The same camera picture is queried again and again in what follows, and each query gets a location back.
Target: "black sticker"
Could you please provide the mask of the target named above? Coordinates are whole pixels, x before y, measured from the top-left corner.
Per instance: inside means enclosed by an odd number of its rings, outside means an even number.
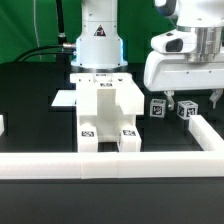
[[[153,103],[159,103],[159,104],[163,104],[163,100],[153,100]]]
[[[82,131],[82,137],[94,137],[93,131]]]
[[[152,114],[153,115],[162,115],[163,114],[163,108],[161,106],[153,106],[152,107]]]
[[[135,131],[123,130],[124,135],[126,136],[136,136]]]
[[[196,114],[196,108],[188,108],[187,109],[187,117],[190,117],[191,115]]]
[[[96,76],[107,76],[107,74],[105,74],[105,73],[98,73],[98,74],[96,74]]]
[[[182,106],[179,106],[179,112],[178,114],[183,117],[184,116],[184,108]]]
[[[194,105],[193,103],[191,103],[191,102],[189,102],[189,101],[187,101],[187,102],[182,102],[182,104],[184,104],[184,105],[186,105],[186,106],[193,106],[193,105]]]
[[[97,37],[105,37],[106,34],[104,32],[104,29],[103,27],[100,25],[96,31],[96,33],[94,34],[94,36],[97,36]]]
[[[101,87],[112,87],[112,83],[100,83]]]

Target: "black tabletop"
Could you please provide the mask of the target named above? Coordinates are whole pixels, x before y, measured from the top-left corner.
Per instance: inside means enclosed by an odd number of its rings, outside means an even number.
[[[201,150],[188,122],[167,111],[149,116],[153,98],[163,93],[144,88],[144,64],[130,64],[133,79],[145,95],[145,115],[137,116],[142,151]],[[6,131],[1,152],[76,152],[75,108],[52,108],[59,89],[74,89],[70,67],[56,63],[0,65],[0,113]],[[208,106],[211,91],[177,92],[175,101],[192,100],[223,137],[224,100]],[[116,151],[116,144],[101,144]],[[220,224],[224,222],[223,178],[113,180],[33,180],[0,182],[0,220],[8,224]]]
[[[142,138],[141,151],[201,150],[188,132],[188,121],[176,110],[164,118],[149,116],[152,99],[166,99],[162,92],[149,92],[143,85],[144,64],[130,64],[128,72],[145,95],[145,114],[137,116],[136,126]],[[0,65],[0,113],[6,131],[0,137],[2,152],[76,151],[76,109],[51,107],[60,89],[74,89],[69,82],[70,66],[56,63],[5,63]],[[211,91],[176,92],[176,103],[192,100],[201,114],[224,135],[224,100],[209,108]],[[116,144],[100,144],[99,151],[117,150]]]

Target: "green screen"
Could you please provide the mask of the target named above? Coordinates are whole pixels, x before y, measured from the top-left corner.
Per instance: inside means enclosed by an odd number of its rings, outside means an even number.
[[[81,34],[81,0],[62,2],[65,33],[68,42],[74,42]],[[36,0],[36,27],[40,46],[57,44],[55,0]],[[118,34],[124,40],[124,55],[129,63],[144,63],[152,50],[151,38],[171,29],[170,22],[154,8],[153,0],[118,0]],[[35,47],[33,0],[1,0],[0,63],[12,61]]]

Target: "black cable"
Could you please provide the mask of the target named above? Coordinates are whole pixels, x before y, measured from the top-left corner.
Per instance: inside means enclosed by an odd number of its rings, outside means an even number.
[[[67,42],[67,38],[64,30],[64,18],[63,18],[63,8],[62,8],[62,0],[56,0],[57,7],[57,17],[58,17],[58,43],[63,44]]]
[[[58,54],[67,54],[67,55],[73,55],[72,52],[45,52],[45,53],[35,53],[27,55],[25,58],[23,58],[22,61],[26,61],[28,58],[39,56],[39,55],[58,55]]]
[[[53,48],[62,48],[62,47],[63,47],[63,45],[47,45],[47,46],[43,46],[43,47],[37,47],[37,48],[31,49],[29,51],[26,51],[26,52],[22,53],[20,56],[18,56],[14,60],[14,62],[18,62],[20,59],[22,59],[26,55],[29,55],[30,53],[33,53],[33,52],[36,52],[36,51],[42,51],[42,50],[53,49]]]

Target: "black and white cube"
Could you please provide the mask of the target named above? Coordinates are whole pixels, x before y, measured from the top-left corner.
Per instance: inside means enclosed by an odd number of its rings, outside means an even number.
[[[150,116],[163,118],[166,113],[166,100],[152,99],[150,103]]]
[[[177,115],[183,120],[189,120],[191,115],[198,113],[198,104],[187,100],[178,102]]]

